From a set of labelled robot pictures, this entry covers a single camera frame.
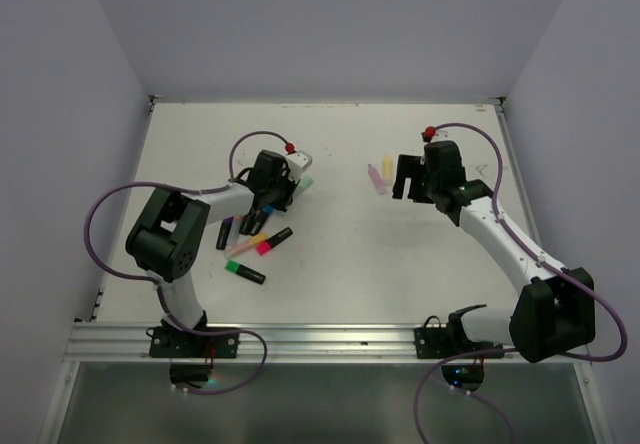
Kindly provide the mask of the mint green pastel highlighter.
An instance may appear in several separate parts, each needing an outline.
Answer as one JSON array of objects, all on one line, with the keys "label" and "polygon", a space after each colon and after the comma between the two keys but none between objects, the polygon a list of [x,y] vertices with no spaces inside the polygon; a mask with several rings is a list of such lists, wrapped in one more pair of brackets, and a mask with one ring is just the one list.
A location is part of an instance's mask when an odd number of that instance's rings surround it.
[{"label": "mint green pastel highlighter", "polygon": [[314,179],[311,176],[303,177],[298,183],[294,191],[293,197],[297,198],[300,194],[302,194],[304,191],[309,189],[313,184],[314,184]]}]

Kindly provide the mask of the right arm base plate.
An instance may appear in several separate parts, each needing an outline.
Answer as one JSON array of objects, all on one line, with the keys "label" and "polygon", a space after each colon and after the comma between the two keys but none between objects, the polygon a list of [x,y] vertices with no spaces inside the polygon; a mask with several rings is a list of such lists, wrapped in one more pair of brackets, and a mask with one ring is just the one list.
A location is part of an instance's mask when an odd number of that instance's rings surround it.
[{"label": "right arm base plate", "polygon": [[456,310],[449,314],[446,323],[436,315],[429,316],[421,326],[413,330],[416,357],[422,360],[441,360],[460,354],[483,351],[484,358],[503,358],[505,352],[501,344],[471,341],[463,331],[462,317],[468,312],[485,307],[485,304],[480,304]]}]

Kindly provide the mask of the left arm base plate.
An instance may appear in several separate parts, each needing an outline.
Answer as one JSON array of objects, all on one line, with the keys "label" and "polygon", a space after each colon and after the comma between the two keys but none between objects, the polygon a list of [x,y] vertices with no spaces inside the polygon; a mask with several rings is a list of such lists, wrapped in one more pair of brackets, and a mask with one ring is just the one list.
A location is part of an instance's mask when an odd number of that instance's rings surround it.
[{"label": "left arm base plate", "polygon": [[149,356],[152,358],[235,359],[240,342],[238,328],[208,328],[205,316],[189,330],[162,319],[159,325],[148,327],[145,335],[150,339]]}]

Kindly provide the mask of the yellow pastel highlighter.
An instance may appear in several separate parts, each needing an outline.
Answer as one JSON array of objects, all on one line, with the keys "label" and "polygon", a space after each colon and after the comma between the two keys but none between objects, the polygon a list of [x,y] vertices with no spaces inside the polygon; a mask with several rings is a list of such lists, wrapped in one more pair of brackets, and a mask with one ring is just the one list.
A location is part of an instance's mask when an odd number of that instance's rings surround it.
[{"label": "yellow pastel highlighter", "polygon": [[393,184],[393,160],[389,154],[386,154],[382,161],[382,178],[386,186]]}]

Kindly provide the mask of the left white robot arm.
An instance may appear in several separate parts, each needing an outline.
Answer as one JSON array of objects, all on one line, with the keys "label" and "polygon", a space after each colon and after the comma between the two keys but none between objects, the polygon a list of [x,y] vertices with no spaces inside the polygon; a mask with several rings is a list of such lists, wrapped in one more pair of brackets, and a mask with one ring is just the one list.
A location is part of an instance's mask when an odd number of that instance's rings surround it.
[{"label": "left white robot arm", "polygon": [[182,354],[197,356],[208,343],[207,331],[199,326],[206,312],[191,278],[205,228],[267,206],[287,210],[311,164],[312,157],[303,151],[281,155],[263,150],[244,176],[230,178],[220,189],[152,192],[127,236],[125,250],[153,280],[164,321],[176,328],[172,343]]}]

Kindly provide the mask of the lilac pastel highlighter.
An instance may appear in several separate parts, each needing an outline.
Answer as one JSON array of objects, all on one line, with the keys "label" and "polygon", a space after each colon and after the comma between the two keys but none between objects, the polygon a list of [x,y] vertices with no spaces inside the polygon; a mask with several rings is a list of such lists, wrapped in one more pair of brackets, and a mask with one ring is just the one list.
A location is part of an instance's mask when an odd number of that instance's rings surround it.
[{"label": "lilac pastel highlighter", "polygon": [[379,171],[375,166],[369,164],[367,167],[368,176],[374,186],[374,189],[379,195],[385,195],[387,193],[387,186],[384,183]]}]

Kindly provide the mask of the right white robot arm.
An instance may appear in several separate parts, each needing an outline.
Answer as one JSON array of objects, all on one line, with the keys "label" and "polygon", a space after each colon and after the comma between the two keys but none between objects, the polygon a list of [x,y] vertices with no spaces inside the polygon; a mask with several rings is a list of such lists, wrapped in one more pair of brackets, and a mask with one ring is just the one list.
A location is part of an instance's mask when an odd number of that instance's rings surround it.
[{"label": "right white robot arm", "polygon": [[485,182],[467,178],[453,141],[427,144],[420,156],[399,155],[392,196],[434,205],[483,247],[517,294],[510,309],[475,304],[451,312],[445,327],[451,353],[506,345],[537,363],[594,340],[592,277],[550,257],[517,227]]}]

